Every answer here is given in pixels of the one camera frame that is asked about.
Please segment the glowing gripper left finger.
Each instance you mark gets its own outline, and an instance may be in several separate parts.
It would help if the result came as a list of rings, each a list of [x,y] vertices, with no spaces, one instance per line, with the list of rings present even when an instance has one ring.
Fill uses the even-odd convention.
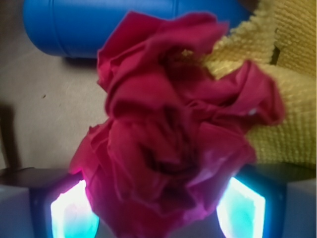
[[[81,173],[25,168],[0,172],[2,238],[94,238],[99,217]]]

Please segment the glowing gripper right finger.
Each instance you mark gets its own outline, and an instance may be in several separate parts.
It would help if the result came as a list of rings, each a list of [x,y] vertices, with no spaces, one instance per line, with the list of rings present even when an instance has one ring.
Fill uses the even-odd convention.
[[[226,238],[315,238],[316,170],[292,164],[247,165],[217,207]]]

